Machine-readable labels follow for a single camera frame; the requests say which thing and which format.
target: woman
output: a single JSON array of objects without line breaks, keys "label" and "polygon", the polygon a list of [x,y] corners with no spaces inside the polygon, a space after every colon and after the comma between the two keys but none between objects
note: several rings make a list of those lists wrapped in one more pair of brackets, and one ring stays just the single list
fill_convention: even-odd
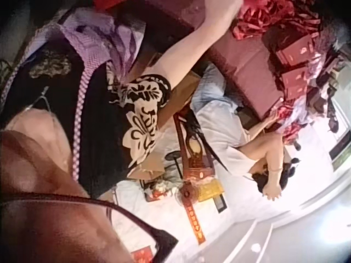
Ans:
[{"label": "woman", "polygon": [[[118,38],[106,38],[113,21],[100,17],[99,30],[82,26],[89,13],[69,17],[70,26],[44,28],[34,45],[50,41],[21,64],[2,94],[2,193],[98,197],[125,179],[153,150],[157,113],[169,93],[241,5],[206,0],[204,23],[122,87],[114,85],[123,68]],[[103,210],[89,206],[8,205],[1,241],[16,262],[131,262]]]},{"label": "woman", "polygon": [[[190,106],[196,113],[207,142],[227,167],[230,176],[262,173],[263,167],[268,164],[268,183],[263,187],[263,194],[274,201],[281,195],[279,182],[283,171],[284,146],[280,134],[260,133],[276,122],[278,114],[273,112],[263,122],[244,130],[235,113],[237,106],[224,96],[225,88],[223,75],[214,65],[209,65]],[[228,173],[218,165],[216,174],[221,180]]]}]

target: legs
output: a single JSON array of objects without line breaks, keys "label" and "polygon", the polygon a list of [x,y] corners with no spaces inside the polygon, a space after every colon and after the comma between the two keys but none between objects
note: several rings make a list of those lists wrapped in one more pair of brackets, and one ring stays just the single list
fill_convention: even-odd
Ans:
[{"label": "legs", "polygon": [[210,64],[193,95],[190,107],[197,113],[212,100],[230,101],[224,97],[226,81],[213,64]]},{"label": "legs", "polygon": [[238,150],[252,160],[266,158],[269,170],[282,168],[284,146],[282,137],[278,133],[267,133],[259,136]]}]

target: red packaging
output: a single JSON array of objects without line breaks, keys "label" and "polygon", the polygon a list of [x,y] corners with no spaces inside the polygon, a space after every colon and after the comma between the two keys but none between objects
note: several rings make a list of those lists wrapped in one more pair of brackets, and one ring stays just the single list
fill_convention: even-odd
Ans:
[{"label": "red packaging", "polygon": [[306,95],[307,81],[305,80],[307,67],[300,67],[295,70],[288,71],[281,75],[285,88],[285,100],[297,99],[302,95]]},{"label": "red packaging", "polygon": [[313,58],[314,48],[311,35],[306,35],[288,47],[279,50],[277,56],[283,65],[296,66]]}]

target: cardboard box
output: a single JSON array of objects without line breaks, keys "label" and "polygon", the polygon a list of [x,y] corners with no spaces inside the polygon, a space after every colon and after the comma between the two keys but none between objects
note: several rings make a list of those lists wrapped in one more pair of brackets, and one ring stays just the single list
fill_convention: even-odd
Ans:
[{"label": "cardboard box", "polygon": [[159,153],[150,153],[149,156],[138,165],[128,176],[129,179],[153,180],[165,173],[162,156]]}]

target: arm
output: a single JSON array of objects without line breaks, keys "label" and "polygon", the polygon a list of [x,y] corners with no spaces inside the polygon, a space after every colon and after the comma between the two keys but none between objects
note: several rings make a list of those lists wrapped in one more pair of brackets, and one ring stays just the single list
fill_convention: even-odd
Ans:
[{"label": "arm", "polygon": [[205,51],[228,30],[242,6],[242,0],[205,0],[205,22],[167,50],[144,74],[164,76],[172,89],[179,84]]},{"label": "arm", "polygon": [[248,130],[250,140],[252,141],[253,139],[255,139],[257,135],[260,134],[261,131],[268,126],[268,124],[269,123],[267,122],[267,119],[265,119],[263,122],[256,124],[250,130]]},{"label": "arm", "polygon": [[273,123],[275,123],[279,118],[278,112],[277,111],[273,111],[271,112],[270,116],[268,118],[266,118],[263,122],[258,123],[257,125],[253,126],[248,132],[249,132],[249,136],[250,136],[250,140],[252,141],[253,139],[255,139],[257,137],[258,134],[260,134],[260,132],[272,125]]}]

